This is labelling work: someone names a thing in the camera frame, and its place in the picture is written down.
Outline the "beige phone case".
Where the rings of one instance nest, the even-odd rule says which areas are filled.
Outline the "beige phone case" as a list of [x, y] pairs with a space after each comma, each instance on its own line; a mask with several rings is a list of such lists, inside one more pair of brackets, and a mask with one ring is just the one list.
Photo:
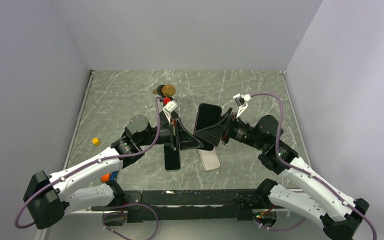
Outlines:
[[212, 171], [221, 166], [221, 162], [215, 148], [213, 150], [199, 149], [198, 153], [205, 171]]

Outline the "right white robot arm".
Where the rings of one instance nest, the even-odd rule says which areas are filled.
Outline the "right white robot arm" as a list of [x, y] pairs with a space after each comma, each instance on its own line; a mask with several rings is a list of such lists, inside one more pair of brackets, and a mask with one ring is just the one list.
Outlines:
[[233, 139], [261, 151], [258, 160], [266, 169], [304, 191], [298, 194], [266, 178], [254, 191], [254, 199], [260, 207], [275, 205], [296, 212], [316, 223], [331, 240], [353, 239], [369, 203], [363, 198], [353, 199], [329, 183], [322, 183], [320, 175], [283, 141], [279, 141], [279, 150], [275, 150], [278, 126], [272, 115], [261, 117], [251, 126], [231, 108], [222, 113], [217, 105], [202, 104], [197, 111], [193, 134], [215, 147]]

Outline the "black phone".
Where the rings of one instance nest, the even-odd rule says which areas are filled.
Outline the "black phone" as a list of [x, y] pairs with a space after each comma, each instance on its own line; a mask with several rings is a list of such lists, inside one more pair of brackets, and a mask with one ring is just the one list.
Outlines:
[[220, 121], [221, 115], [222, 108], [218, 105], [201, 103], [198, 106], [193, 135], [203, 143], [203, 146], [199, 148], [199, 150], [212, 151], [214, 149], [212, 144], [198, 137], [196, 132], [217, 124]]

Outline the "phone with dark screen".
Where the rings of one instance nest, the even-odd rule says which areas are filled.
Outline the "phone with dark screen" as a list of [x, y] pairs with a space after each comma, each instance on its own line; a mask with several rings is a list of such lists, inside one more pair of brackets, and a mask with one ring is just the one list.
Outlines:
[[178, 148], [164, 146], [164, 168], [166, 171], [177, 171], [181, 168], [180, 151]]

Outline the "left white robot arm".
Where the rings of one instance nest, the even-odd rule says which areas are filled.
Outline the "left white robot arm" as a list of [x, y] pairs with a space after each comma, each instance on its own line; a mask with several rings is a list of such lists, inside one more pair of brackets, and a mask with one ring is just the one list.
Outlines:
[[171, 171], [180, 167], [180, 151], [204, 144], [184, 127], [177, 114], [166, 118], [159, 113], [155, 127], [147, 117], [136, 115], [120, 138], [92, 158], [59, 172], [46, 174], [42, 170], [32, 175], [23, 196], [23, 207], [30, 213], [32, 224], [42, 230], [88, 207], [119, 209], [125, 203], [125, 193], [115, 180], [95, 188], [86, 185], [134, 164], [155, 145], [163, 145], [164, 164]]

